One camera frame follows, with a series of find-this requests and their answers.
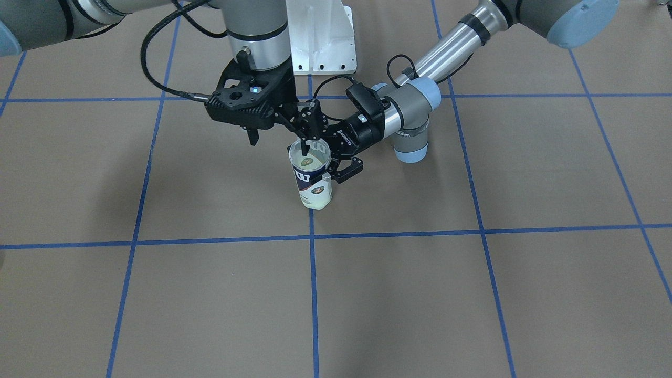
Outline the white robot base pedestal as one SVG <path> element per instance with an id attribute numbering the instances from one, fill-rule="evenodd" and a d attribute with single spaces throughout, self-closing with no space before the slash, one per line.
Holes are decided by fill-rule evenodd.
<path id="1" fill-rule="evenodd" d="M 357 71 L 350 7 L 341 1 L 287 1 L 286 6 L 295 75 Z"/>

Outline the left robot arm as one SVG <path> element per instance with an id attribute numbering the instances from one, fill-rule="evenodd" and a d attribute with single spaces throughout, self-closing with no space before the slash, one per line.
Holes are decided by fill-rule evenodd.
<path id="1" fill-rule="evenodd" d="M 350 179 L 363 169 L 358 155 L 389 137 L 400 161 L 421 161 L 429 148 L 429 115 L 442 102 L 439 84 L 497 32 L 521 24 L 552 45 L 571 49 L 595 38 L 614 19 L 618 7 L 618 1 L 478 2 L 396 79 L 373 88 L 357 84 L 346 91 L 354 104 L 363 103 L 356 114 L 329 126 L 322 135 L 331 151 L 327 175 L 338 183 Z"/>

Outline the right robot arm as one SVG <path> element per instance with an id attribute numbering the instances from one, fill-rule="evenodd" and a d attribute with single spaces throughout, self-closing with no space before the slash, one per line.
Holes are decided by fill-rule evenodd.
<path id="1" fill-rule="evenodd" d="M 154 24 L 141 45 L 141 69 L 148 81 L 168 94 L 204 105 L 209 117 L 241 127 L 250 144 L 259 131 L 284 126 L 299 139 L 302 153 L 321 138 L 324 118 L 310 103 L 296 97 L 289 19 L 284 1 L 213 1 L 223 12 L 233 59 L 211 94 L 174 89 L 153 77 L 148 67 L 151 41 L 175 20 L 190 20 L 190 12 L 205 1 L 174 1 L 173 10 Z M 128 15 L 163 5 L 162 1 L 2 1 L 2 56 L 84 40 L 115 28 Z"/>

